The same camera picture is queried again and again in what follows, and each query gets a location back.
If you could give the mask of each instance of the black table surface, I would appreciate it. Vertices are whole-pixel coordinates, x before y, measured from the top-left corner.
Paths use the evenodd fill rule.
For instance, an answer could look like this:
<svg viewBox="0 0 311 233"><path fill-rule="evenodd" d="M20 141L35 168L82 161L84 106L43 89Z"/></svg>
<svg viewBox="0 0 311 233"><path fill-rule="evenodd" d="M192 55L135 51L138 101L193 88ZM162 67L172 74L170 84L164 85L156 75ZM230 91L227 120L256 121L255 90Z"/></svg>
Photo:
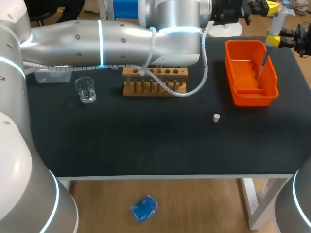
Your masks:
<svg viewBox="0 0 311 233"><path fill-rule="evenodd" d="M225 41L207 38L207 81L188 98L123 97L121 69L75 72L69 83L28 76L32 134L42 160L59 177L295 173L311 153L311 91L294 55L290 49L271 54L275 101L237 107ZM201 81L202 60L188 69L191 91ZM81 76L94 79L92 104L82 104L74 89ZM217 124L215 113L221 115Z"/></svg>

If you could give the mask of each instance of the orange tray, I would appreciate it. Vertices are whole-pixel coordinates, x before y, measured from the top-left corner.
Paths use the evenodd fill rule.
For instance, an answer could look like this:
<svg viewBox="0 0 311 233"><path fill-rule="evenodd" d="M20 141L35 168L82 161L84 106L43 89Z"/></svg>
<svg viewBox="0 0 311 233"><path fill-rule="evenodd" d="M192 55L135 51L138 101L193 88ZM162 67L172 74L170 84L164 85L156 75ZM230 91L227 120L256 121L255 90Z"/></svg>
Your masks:
<svg viewBox="0 0 311 233"><path fill-rule="evenodd" d="M225 67L234 103L238 106L268 106L278 97L277 76L272 61L258 78L267 52L260 40L229 40L225 44Z"/></svg>

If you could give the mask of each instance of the floor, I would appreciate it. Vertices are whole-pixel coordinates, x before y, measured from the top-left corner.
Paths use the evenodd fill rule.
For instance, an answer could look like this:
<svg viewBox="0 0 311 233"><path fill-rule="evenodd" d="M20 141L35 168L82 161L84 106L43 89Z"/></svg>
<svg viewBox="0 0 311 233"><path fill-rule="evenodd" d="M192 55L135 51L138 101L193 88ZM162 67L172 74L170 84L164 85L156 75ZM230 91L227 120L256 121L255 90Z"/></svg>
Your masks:
<svg viewBox="0 0 311 233"><path fill-rule="evenodd" d="M57 20L49 19L47 24ZM81 14L80 19L97 19ZM271 18L252 16L251 26L240 20L242 36L264 36ZM286 28L311 22L311 15L288 17ZM311 86L311 57L299 58L300 68ZM260 190L264 179L254 180ZM249 233L239 180L137 180L78 181L70 192L76 200L80 223L78 233ZM157 199L159 212L138 225L128 208L145 195ZM276 233L272 219L259 233Z"/></svg>

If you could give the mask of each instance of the cable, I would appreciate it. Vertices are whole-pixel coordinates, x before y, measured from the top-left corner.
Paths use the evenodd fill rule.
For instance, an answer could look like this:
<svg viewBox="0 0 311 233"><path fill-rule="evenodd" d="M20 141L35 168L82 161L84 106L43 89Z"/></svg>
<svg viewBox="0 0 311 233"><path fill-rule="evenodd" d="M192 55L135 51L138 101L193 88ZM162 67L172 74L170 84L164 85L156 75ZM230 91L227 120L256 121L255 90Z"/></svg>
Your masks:
<svg viewBox="0 0 311 233"><path fill-rule="evenodd" d="M206 79L207 79L207 74L208 74L208 63L207 63L207 56L206 56L206 49L205 49L205 40L206 40L206 35L207 32L212 28L212 26L207 26L204 30L204 33L202 35L202 55L203 55L203 62L204 62L204 74L202 77L202 80L200 84L192 91L188 93L178 93L173 90L171 90L169 87L166 86L164 82L162 82L155 74L152 72L146 70L145 72L149 74L154 80L156 80L160 86L163 87L167 92L172 94L173 96L177 97L188 97L191 96L195 93L197 93L202 86L204 85ZM106 69L106 68L114 68L114 67L129 67L129 68L136 68L136 69L142 69L141 66L138 65L98 65L98 66L91 66L91 67L53 67L53 66L46 66L46 65L41 65L41 64L36 64L36 63L31 63L31 62L24 62L25 66L28 67L35 67L38 69L48 69L52 71L85 71L85 70L95 70L95 69Z"/></svg>

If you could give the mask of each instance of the blue packet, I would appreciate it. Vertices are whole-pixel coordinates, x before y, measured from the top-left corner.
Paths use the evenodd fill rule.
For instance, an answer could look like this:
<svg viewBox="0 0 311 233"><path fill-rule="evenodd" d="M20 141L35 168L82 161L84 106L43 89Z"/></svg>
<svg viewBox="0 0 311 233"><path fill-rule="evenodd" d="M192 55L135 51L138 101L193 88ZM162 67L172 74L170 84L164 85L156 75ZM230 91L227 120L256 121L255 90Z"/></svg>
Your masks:
<svg viewBox="0 0 311 233"><path fill-rule="evenodd" d="M135 205L131 205L129 211L132 213L138 224L146 221L159 210L157 201L147 195L143 200Z"/></svg>

